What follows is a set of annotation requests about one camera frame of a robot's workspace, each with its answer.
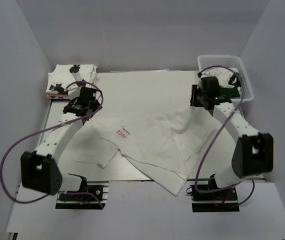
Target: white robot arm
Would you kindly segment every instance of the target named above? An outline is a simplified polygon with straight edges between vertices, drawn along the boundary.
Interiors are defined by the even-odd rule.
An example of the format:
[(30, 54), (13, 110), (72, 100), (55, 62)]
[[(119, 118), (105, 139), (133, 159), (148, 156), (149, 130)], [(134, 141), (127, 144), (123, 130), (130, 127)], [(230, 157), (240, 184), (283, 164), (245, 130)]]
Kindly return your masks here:
[[(76, 81), (82, 79), (79, 66), (74, 65), (70, 73)], [(55, 195), (58, 192), (81, 191), (82, 185), (87, 186), (85, 177), (61, 173), (58, 162), (69, 141), (88, 118), (73, 120), (87, 116), (100, 107), (96, 93), (96, 89), (85, 87), (82, 83), (68, 87), (68, 96), (72, 100), (63, 109), (58, 122), (61, 127), (52, 130), (33, 152), (25, 151), (20, 158), (22, 185), (25, 188)]]
[[(200, 81), (200, 86), (192, 86), (190, 105), (205, 108), (225, 124), (235, 108), (232, 101), (227, 96), (220, 95), (219, 82), (215, 76), (203, 77)], [(230, 165), (211, 176), (207, 190), (235, 185), (273, 169), (274, 140), (269, 133), (257, 131), (238, 112), (234, 113), (224, 127), (236, 143), (235, 150)]]

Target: black metal mount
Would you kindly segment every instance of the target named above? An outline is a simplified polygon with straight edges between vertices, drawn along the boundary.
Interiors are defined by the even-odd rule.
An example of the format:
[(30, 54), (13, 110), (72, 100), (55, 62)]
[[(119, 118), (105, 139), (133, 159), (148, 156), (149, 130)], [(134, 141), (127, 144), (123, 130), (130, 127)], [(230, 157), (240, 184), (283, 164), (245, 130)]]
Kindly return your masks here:
[[(200, 190), (209, 190), (210, 183), (198, 184)], [(190, 185), (188, 194), (191, 195), (193, 213), (203, 212), (239, 212), (238, 196), (235, 188), (215, 192), (199, 193), (195, 185)]]

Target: cloth pile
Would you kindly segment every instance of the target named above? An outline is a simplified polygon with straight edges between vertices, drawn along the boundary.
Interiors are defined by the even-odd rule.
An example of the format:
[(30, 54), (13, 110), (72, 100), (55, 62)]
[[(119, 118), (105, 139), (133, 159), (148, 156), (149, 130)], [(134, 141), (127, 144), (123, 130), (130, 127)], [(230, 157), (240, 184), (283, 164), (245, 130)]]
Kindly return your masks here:
[(70, 69), (77, 68), (79, 74), (85, 81), (95, 84), (97, 79), (97, 66), (93, 64), (82, 65), (56, 65), (53, 72), (48, 73), (47, 97), (51, 99), (68, 99), (65, 87), (74, 82), (75, 78), (71, 74)]
[(131, 119), (93, 118), (66, 149), (75, 159), (102, 168), (120, 152), (176, 196), (199, 160), (200, 148), (215, 130), (216, 122), (205, 109), (187, 106)]

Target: white wall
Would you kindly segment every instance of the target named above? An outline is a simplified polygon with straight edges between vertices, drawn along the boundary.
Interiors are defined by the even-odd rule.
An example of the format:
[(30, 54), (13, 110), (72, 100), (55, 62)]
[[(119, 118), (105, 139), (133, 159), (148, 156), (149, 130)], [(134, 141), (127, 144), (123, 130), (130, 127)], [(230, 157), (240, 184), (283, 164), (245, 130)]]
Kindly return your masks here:
[(255, 94), (246, 106), (247, 119), (274, 137), (274, 169), (268, 177), (285, 208), (285, 1), (270, 0), (241, 59)]
[[(48, 106), (46, 76), (51, 66), (14, 0), (0, 0), (0, 161), (19, 138), (41, 127)], [(22, 143), (7, 159), (4, 178), (14, 195), (20, 182), (20, 155), (37, 138)], [(0, 185), (0, 239), (12, 201)]]
[(50, 64), (194, 70), (239, 55), (268, 0), (17, 0)]

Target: black joint housing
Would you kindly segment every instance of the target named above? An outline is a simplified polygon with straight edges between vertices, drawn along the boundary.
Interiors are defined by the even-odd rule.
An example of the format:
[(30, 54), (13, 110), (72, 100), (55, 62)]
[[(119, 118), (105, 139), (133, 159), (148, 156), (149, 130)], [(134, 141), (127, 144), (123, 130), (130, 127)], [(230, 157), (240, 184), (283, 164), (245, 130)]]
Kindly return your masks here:
[(20, 166), (22, 185), (25, 188), (50, 195), (58, 193), (63, 177), (51, 155), (40, 156), (35, 151), (25, 151), (21, 155)]
[(274, 139), (269, 133), (257, 136), (243, 135), (236, 143), (231, 166), (240, 179), (269, 173), (274, 167)]

